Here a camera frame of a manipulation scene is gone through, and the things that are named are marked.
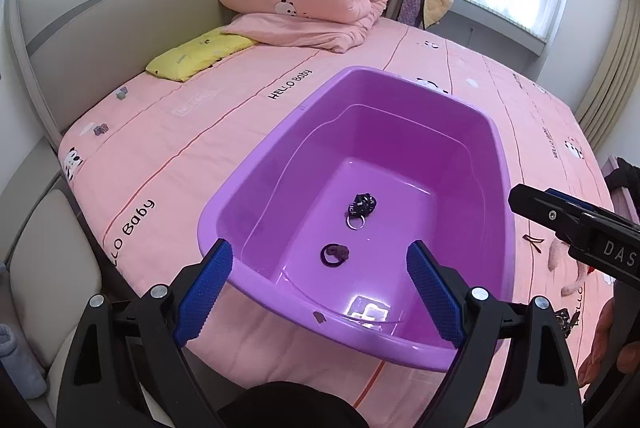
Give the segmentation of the person's right hand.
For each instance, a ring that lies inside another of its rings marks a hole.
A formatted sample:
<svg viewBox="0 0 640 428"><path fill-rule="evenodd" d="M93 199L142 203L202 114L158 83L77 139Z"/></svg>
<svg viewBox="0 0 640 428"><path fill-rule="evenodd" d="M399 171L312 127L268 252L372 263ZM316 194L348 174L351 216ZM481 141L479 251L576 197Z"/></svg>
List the person's right hand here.
<svg viewBox="0 0 640 428"><path fill-rule="evenodd" d="M589 356L582 361L577 372L579 388L590 385L598 377L606 352L608 352L608 337L610 337L613 325L614 311L615 299L611 298L600 313ZM634 374L639 368L639 362L640 347L638 341L635 341L620 350L616 360L617 370L623 374Z"/></svg>

